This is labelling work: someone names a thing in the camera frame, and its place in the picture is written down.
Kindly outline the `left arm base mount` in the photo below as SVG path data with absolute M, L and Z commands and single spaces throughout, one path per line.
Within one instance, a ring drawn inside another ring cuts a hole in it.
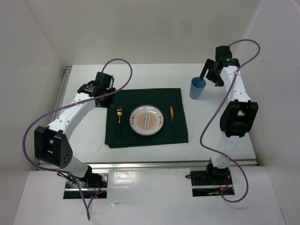
M 58 172 L 57 175 L 66 180 L 63 199 L 81 198 L 77 183 L 85 199 L 91 199 L 93 197 L 96 199 L 104 199 L 107 197 L 108 172 L 93 174 L 89 180 L 85 180 L 84 178 L 74 179 L 70 174 L 60 172 Z

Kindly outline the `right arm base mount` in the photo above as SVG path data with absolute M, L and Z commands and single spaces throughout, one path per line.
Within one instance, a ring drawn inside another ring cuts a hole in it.
M 185 178 L 191 181 L 193 197 L 220 196 L 222 191 L 224 195 L 235 195 L 230 173 L 225 177 L 209 178 L 206 171 L 191 171 Z

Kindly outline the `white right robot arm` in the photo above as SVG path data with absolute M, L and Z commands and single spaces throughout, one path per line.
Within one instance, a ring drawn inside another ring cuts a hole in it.
M 215 60 L 207 59 L 200 74 L 201 80 L 206 78 L 227 91 L 223 101 L 227 106 L 219 121 L 221 154 L 210 159 L 204 173 L 205 180 L 213 185 L 228 177 L 230 157 L 240 139 L 251 130 L 258 111 L 258 103 L 253 102 L 245 90 L 239 68 L 239 60 L 232 57 L 230 47 L 221 45 L 216 47 Z

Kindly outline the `blue plastic cup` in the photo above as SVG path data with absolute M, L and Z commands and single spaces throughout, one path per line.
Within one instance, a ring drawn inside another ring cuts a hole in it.
M 194 77 L 191 80 L 189 97 L 191 99 L 198 99 L 205 87 L 206 81 L 204 79 L 201 80 L 200 77 Z

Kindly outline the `gold knife dark handle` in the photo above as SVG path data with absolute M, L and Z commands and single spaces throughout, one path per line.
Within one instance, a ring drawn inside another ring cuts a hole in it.
M 170 113 L 171 113 L 171 122 L 172 122 L 172 136 L 175 137 L 176 133 L 175 133 L 175 126 L 174 126 L 174 111 L 172 106 L 170 106 Z

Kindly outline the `gold fork dark handle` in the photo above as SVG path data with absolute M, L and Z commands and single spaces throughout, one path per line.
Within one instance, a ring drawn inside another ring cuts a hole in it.
M 117 107 L 117 115 L 118 115 L 118 131 L 117 131 L 117 136 L 120 137 L 121 133 L 121 116 L 122 116 L 122 107 L 118 106 Z

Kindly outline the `white plate orange sunburst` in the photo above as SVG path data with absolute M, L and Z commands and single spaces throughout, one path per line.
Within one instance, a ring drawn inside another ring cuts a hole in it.
M 141 105 L 129 116 L 130 128 L 138 135 L 152 136 L 157 134 L 164 125 L 163 113 L 153 105 Z

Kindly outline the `dark green cloth placemat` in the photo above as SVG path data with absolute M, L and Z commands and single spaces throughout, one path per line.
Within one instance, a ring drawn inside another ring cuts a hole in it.
M 141 105 L 153 105 L 163 113 L 164 125 L 157 134 L 141 136 L 130 128 L 129 116 Z M 117 136 L 118 106 L 122 107 L 120 137 Z M 170 106 L 174 111 L 175 137 L 172 135 Z M 188 129 L 180 88 L 121 90 L 115 94 L 114 107 L 107 109 L 105 144 L 111 149 L 187 142 Z

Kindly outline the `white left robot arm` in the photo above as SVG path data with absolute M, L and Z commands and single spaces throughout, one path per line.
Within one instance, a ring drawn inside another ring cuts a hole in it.
M 101 177 L 73 155 L 69 139 L 81 120 L 92 109 L 96 106 L 108 108 L 112 105 L 114 95 L 94 98 L 116 91 L 113 84 L 113 75 L 97 72 L 94 81 L 83 84 L 78 89 L 72 101 L 74 106 L 65 109 L 46 127 L 39 126 L 34 131 L 35 158 L 73 174 L 76 182 L 82 187 L 93 185 L 93 181 Z

